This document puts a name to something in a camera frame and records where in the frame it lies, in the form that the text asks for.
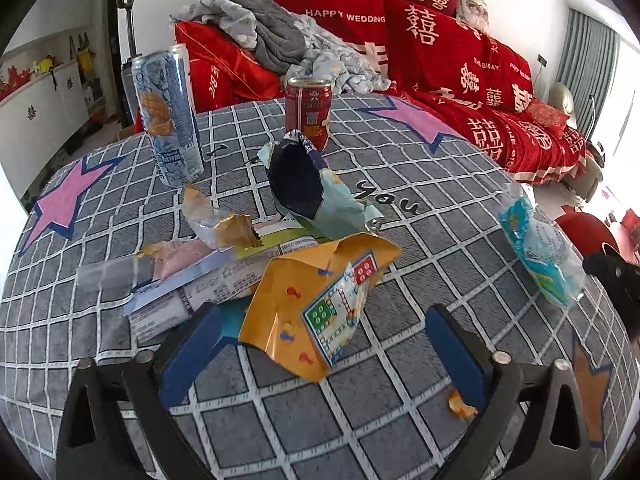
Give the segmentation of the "pink snack wrapper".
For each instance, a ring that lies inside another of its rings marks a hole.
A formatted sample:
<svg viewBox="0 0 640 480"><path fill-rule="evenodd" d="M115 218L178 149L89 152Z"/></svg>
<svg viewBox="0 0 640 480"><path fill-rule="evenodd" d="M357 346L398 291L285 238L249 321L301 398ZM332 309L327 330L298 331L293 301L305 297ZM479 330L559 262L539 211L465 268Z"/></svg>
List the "pink snack wrapper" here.
<svg viewBox="0 0 640 480"><path fill-rule="evenodd" d="M134 255L81 266L76 273L76 285L87 292L135 289L168 278L212 252L197 238L149 244Z"/></svg>

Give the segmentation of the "orange board game wrapper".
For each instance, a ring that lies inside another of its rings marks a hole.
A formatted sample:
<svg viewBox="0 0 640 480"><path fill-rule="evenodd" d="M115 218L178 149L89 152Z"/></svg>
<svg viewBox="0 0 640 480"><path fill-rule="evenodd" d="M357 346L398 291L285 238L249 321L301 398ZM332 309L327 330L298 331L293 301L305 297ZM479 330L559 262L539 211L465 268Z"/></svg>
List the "orange board game wrapper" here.
<svg viewBox="0 0 640 480"><path fill-rule="evenodd" d="M239 342L321 382L355 335L369 292L400 254L390 240L360 232L272 258Z"/></svg>

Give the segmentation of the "red plastic stool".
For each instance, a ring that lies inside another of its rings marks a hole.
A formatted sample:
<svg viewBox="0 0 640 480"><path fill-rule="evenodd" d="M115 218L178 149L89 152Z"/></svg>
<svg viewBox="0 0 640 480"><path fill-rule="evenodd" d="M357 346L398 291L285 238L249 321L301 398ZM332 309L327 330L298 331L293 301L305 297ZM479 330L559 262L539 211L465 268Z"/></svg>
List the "red plastic stool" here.
<svg viewBox="0 0 640 480"><path fill-rule="evenodd" d="M618 250L611 231L592 214L573 211L562 214L555 219L555 222L583 257L603 252L604 244Z"/></svg>

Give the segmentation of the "clear teal plastic bag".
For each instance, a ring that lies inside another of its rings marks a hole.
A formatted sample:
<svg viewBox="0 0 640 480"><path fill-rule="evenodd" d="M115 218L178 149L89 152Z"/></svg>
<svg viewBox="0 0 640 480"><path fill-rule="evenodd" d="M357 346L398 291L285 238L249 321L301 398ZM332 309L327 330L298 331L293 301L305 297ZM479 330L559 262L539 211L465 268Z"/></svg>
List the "clear teal plastic bag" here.
<svg viewBox="0 0 640 480"><path fill-rule="evenodd" d="M549 302L570 308L584 296L582 256L518 182L499 196L498 222L525 270Z"/></svg>

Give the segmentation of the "grey checked star tablecloth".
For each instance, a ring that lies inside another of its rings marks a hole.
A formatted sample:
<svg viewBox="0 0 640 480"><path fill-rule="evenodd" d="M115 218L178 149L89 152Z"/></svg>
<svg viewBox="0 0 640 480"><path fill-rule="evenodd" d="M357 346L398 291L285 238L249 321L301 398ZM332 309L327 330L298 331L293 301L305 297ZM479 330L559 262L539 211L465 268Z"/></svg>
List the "grey checked star tablecloth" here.
<svg viewBox="0 0 640 480"><path fill-rule="evenodd" d="M316 150L279 100L59 171L1 297L1 417L46 479L599 479L639 365L603 285L488 155L390 96Z"/></svg>

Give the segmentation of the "small red cushion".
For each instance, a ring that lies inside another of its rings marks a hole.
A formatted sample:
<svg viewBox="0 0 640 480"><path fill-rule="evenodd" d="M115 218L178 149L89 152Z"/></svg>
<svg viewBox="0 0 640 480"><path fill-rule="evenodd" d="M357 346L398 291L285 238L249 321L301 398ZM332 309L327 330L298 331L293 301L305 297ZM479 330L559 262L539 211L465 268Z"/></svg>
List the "small red cushion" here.
<svg viewBox="0 0 640 480"><path fill-rule="evenodd" d="M564 136L567 122L570 119L570 116L562 112L562 110L558 110L538 99L530 101L524 115L537 126L549 129L558 138Z"/></svg>

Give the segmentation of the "white printed flat package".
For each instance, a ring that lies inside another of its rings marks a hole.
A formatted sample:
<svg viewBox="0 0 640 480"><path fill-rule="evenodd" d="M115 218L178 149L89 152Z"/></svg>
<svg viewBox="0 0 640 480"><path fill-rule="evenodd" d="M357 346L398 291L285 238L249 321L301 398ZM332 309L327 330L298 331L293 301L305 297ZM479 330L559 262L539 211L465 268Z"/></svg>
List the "white printed flat package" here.
<svg viewBox="0 0 640 480"><path fill-rule="evenodd" d="M317 245L321 240L291 216L263 226L258 234L262 238L260 247L237 252L216 250L135 292L124 313L137 342L143 344L181 324L206 302L223 304L250 296L272 258Z"/></svg>

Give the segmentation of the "teal curtain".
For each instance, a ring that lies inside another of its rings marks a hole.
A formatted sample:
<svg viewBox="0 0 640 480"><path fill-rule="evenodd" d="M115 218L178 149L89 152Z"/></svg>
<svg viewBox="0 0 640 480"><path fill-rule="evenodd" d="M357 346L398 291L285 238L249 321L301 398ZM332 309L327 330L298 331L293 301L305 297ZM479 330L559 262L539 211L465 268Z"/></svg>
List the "teal curtain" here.
<svg viewBox="0 0 640 480"><path fill-rule="evenodd" d="M600 117L619 53L620 35L614 29L570 9L556 80L570 90L577 129L585 136Z"/></svg>

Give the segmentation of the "torn golden wrapper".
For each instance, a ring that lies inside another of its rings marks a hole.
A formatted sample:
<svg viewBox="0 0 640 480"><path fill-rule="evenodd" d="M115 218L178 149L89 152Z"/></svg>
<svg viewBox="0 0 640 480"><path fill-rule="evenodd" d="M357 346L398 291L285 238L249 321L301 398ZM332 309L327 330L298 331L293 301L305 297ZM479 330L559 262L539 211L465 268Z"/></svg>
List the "torn golden wrapper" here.
<svg viewBox="0 0 640 480"><path fill-rule="evenodd" d="M246 214L213 205L212 199L188 184L181 211L197 238L212 249L262 247L262 240Z"/></svg>

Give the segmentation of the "red wedding sofa cover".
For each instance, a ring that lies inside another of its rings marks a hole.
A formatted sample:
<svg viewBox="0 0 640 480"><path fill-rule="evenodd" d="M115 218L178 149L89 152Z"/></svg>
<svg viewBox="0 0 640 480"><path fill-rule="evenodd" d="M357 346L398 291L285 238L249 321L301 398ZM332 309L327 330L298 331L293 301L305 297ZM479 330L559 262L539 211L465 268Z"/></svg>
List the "red wedding sofa cover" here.
<svg viewBox="0 0 640 480"><path fill-rule="evenodd" d="M392 85L384 118L432 114L442 130L461 136L515 180L559 180L575 151L524 115L536 99L525 58L491 36L427 6L406 0L274 0L363 54ZM171 21L188 49L195 106L201 112L280 98L286 80L263 68L215 25Z"/></svg>

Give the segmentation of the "white plush doll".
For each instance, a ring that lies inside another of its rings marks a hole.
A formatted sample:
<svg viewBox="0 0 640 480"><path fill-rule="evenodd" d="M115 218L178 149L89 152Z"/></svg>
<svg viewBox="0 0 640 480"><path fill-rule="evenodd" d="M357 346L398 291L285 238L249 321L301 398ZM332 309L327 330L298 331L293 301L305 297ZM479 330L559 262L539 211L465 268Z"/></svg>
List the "white plush doll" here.
<svg viewBox="0 0 640 480"><path fill-rule="evenodd" d="M459 22L487 35L489 29L488 5L484 0L459 0L456 11Z"/></svg>

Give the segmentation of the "tall blue drink can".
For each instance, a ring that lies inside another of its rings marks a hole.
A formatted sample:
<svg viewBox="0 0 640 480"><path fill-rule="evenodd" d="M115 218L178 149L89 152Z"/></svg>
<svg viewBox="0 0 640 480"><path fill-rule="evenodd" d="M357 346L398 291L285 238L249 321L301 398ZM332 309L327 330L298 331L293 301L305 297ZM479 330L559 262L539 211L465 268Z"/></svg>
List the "tall blue drink can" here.
<svg viewBox="0 0 640 480"><path fill-rule="evenodd" d="M131 66L142 126L160 180L170 188L193 183L204 171L189 70L184 44L138 56Z"/></svg>

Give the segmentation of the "red soda can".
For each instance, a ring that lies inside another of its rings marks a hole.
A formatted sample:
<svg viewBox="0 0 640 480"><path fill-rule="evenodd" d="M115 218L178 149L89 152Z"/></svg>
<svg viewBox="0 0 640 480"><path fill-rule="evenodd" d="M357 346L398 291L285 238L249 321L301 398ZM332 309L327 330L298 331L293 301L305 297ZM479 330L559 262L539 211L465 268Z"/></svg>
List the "red soda can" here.
<svg viewBox="0 0 640 480"><path fill-rule="evenodd" d="M285 129L299 130L320 152L329 141L332 84L329 79L292 77L285 83Z"/></svg>

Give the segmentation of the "grey blanket pile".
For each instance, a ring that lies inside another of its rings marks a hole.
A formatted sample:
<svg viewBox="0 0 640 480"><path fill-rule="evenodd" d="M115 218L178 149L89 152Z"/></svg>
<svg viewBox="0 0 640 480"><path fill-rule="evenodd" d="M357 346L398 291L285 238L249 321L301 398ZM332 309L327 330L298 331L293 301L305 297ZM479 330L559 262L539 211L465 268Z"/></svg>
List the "grey blanket pile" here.
<svg viewBox="0 0 640 480"><path fill-rule="evenodd" d="M171 15L175 23L215 25L283 80L314 77L335 94L383 92L392 82L314 18L274 0L196 0Z"/></svg>

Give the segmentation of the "white wall cabinet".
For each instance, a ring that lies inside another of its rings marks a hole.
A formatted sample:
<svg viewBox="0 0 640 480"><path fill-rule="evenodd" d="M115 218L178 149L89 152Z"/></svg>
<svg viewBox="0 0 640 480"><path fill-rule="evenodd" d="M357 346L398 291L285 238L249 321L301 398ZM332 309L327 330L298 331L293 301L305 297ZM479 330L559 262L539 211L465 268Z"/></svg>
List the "white wall cabinet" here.
<svg viewBox="0 0 640 480"><path fill-rule="evenodd" d="M1 55L1 75L18 83L1 95L1 169L21 197L75 133L113 111L104 28L20 27Z"/></svg>

